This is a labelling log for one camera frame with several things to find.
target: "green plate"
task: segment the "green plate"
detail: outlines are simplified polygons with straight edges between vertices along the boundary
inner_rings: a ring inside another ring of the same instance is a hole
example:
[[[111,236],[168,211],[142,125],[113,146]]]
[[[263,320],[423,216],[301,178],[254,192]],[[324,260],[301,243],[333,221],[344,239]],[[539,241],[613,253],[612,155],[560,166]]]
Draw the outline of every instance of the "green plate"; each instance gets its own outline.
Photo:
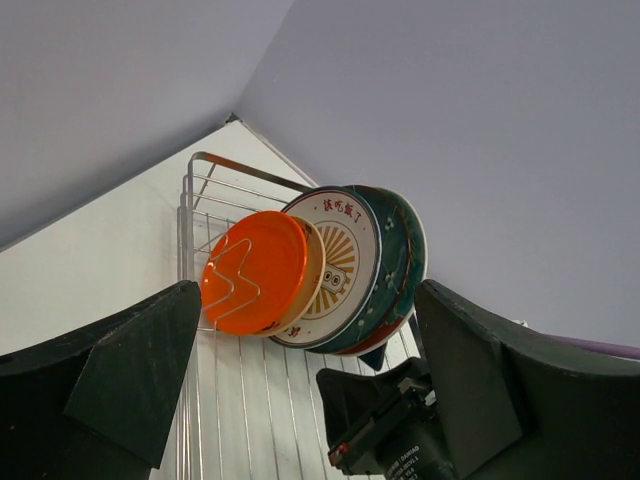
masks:
[[[385,316],[384,321],[366,340],[353,348],[338,352],[339,355],[343,356],[362,356],[387,343],[413,314],[415,290],[427,273],[426,236],[418,214],[401,195],[389,190],[380,190],[398,207],[399,216],[408,237],[408,272],[402,291],[389,314]]]
[[[381,191],[393,199],[409,228],[409,252],[411,258],[409,274],[405,288],[401,292],[394,308],[394,314],[386,320],[387,323],[393,323],[398,318],[407,317],[413,311],[413,297],[415,296],[416,288],[427,276],[427,235],[418,213],[406,198],[391,190],[381,189]]]
[[[348,186],[371,207],[380,225],[382,263],[373,293],[356,320],[338,336],[313,348],[315,353],[336,353],[366,340],[397,307],[409,264],[409,241],[397,202],[380,190],[365,186]]]

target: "decorative plate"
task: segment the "decorative plate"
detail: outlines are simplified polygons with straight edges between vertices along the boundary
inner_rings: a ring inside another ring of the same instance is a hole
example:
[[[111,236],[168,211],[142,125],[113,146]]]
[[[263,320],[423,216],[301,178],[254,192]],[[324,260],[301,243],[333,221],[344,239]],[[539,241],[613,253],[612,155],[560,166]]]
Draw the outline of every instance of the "decorative plate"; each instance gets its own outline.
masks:
[[[295,323],[309,310],[311,304],[315,301],[322,282],[322,276],[324,275],[324,265],[327,261],[327,257],[324,250],[324,242],[318,229],[310,222],[303,218],[293,218],[302,231],[304,232],[304,238],[307,241],[307,249],[309,256],[307,259],[307,269],[302,279],[302,286],[300,292],[293,300],[293,303],[284,315],[275,322],[272,326],[267,327],[259,333],[256,333],[259,337],[268,337],[276,335],[284,331],[287,327],[294,326]]]
[[[292,348],[313,348],[343,332],[365,307],[380,269],[380,228],[367,202],[341,187],[314,189],[283,211],[316,226],[327,263],[315,302],[294,327],[271,338]]]
[[[381,191],[360,185],[345,187],[360,195],[373,209],[380,225],[382,261],[373,293],[356,320],[330,342],[312,349],[335,353],[358,345],[392,314],[409,266],[407,229],[396,202]]]
[[[250,215],[218,241],[202,275],[202,305],[218,330],[259,332],[291,306],[307,267],[300,226],[280,212]]]
[[[409,272],[407,275],[405,287],[398,296],[396,305],[385,321],[373,332],[373,334],[359,345],[343,350],[340,355],[364,355],[375,350],[389,338],[391,338],[406,321],[411,317],[415,308],[413,305],[413,297],[415,290],[427,275],[427,237],[420,221],[420,217],[416,213],[413,206],[403,196],[398,193],[380,189],[391,198],[400,210],[404,224],[409,234]]]

